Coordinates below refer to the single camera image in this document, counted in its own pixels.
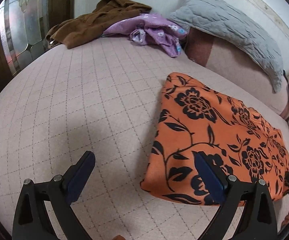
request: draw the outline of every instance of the black flower pattern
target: black flower pattern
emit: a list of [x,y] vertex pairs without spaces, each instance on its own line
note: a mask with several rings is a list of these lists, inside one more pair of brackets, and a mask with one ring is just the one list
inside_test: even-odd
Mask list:
[[251,182],[256,183],[264,174],[264,163],[261,160],[261,153],[258,149],[247,146],[247,150],[241,153],[243,164],[249,170]]
[[249,129],[255,130],[257,127],[255,124],[250,120],[250,113],[246,107],[236,107],[231,108],[231,111],[234,113],[234,115],[238,114],[240,121],[245,124]]
[[209,154],[207,158],[216,166],[219,166],[227,175],[233,175],[234,170],[229,165],[225,164],[219,154]]
[[208,100],[204,97],[200,97],[200,92],[191,88],[186,90],[186,94],[179,93],[175,101],[184,106],[183,113],[190,119],[206,118],[209,121],[216,123],[217,116],[212,109]]
[[274,145],[277,147],[277,149],[279,150],[279,153],[281,155],[281,157],[286,156],[286,148],[284,146],[281,146],[280,143],[278,143],[276,140],[272,140]]
[[205,206],[219,205],[218,202],[213,201],[210,194],[206,195],[203,200],[205,201]]
[[159,122],[165,121],[169,115],[170,115],[170,112],[167,109],[163,109],[160,113]]
[[273,147],[275,145],[274,144],[274,137],[272,135],[270,136],[268,133],[265,134],[265,136],[266,136],[268,142],[270,143],[270,145]]
[[200,175],[195,175],[192,177],[190,185],[192,189],[194,190],[194,194],[196,196],[203,196],[208,194],[208,191],[203,189],[203,181],[200,177]]

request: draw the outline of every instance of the purple cloth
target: purple cloth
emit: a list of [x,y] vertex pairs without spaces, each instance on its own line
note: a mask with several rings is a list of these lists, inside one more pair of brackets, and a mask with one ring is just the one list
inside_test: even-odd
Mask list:
[[141,14],[140,16],[122,20],[106,29],[103,35],[130,35],[130,39],[140,45],[158,44],[170,57],[178,57],[181,53],[179,39],[187,32],[176,23],[163,18],[160,14]]

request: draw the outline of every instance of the brown cloth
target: brown cloth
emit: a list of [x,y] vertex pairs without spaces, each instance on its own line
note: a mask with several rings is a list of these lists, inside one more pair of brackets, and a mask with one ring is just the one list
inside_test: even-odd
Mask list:
[[140,13],[150,12],[150,10],[150,6],[130,0],[101,0],[92,13],[52,27],[46,39],[49,48],[60,42],[68,49],[72,49],[98,38],[114,23],[139,16]]

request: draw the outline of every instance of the orange fabric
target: orange fabric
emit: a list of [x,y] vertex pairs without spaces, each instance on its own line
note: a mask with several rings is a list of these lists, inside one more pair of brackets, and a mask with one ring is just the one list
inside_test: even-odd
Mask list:
[[123,236],[121,235],[117,235],[115,238],[113,238],[112,240],[126,240]]
[[162,89],[161,114],[143,190],[187,204],[213,205],[194,165],[203,151],[214,165],[241,181],[267,182],[273,200],[289,190],[289,154],[281,131],[255,109],[196,79],[171,73]]

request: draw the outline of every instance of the mattress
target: mattress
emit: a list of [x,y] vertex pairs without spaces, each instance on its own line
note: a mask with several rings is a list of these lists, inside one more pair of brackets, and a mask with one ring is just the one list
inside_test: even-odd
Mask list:
[[[76,216],[96,239],[194,240],[217,207],[154,198],[140,189],[159,116],[166,76],[186,73],[214,90],[243,100],[281,129],[289,151],[287,123],[259,100],[182,53],[170,58],[157,46],[127,38],[101,38],[66,49],[59,45],[21,71],[0,93],[0,220],[11,233],[24,179],[49,181],[75,164],[86,150],[96,156]],[[278,203],[280,224],[289,210]],[[65,236],[52,207],[49,216]],[[230,238],[241,208],[230,225]]]

